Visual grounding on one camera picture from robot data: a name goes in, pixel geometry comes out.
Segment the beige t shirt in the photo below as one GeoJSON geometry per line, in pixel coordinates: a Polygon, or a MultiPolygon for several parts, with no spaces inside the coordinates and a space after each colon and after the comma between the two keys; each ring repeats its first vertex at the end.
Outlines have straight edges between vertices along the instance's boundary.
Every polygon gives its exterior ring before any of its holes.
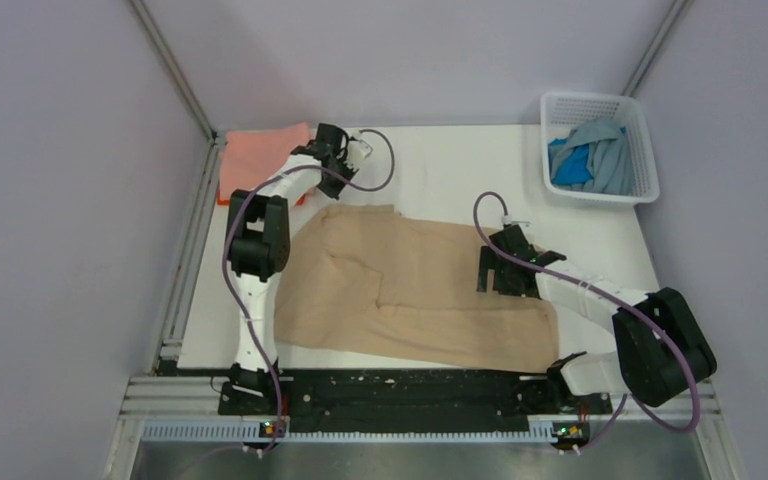
{"type": "Polygon", "coordinates": [[[294,236],[275,304],[279,341],[471,369],[539,372],[560,356],[547,302],[477,288],[467,225],[331,205],[294,236]]]}

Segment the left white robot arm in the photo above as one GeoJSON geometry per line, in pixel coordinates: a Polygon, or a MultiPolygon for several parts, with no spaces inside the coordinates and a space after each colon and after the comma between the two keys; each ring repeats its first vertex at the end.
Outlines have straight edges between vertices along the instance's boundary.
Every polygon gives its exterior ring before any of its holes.
{"type": "Polygon", "coordinates": [[[291,252],[289,211],[310,190],[337,199],[352,183],[371,146],[358,134],[321,123],[287,129],[290,142],[270,152],[274,168],[264,178],[240,183],[220,177],[229,205],[222,275],[240,311],[240,340],[229,381],[257,413],[279,404],[274,300],[279,275],[291,252]]]}

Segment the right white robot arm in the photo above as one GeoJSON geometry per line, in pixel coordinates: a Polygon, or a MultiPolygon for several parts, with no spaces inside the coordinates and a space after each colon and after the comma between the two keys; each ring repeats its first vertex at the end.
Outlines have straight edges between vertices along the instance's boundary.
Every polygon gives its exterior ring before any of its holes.
{"type": "Polygon", "coordinates": [[[540,252],[520,226],[484,235],[477,289],[528,297],[570,313],[607,335],[605,345],[572,347],[548,372],[549,404],[572,412],[587,395],[629,394],[659,407],[710,378],[718,361],[685,297],[623,288],[588,274],[559,252],[540,252]]]}

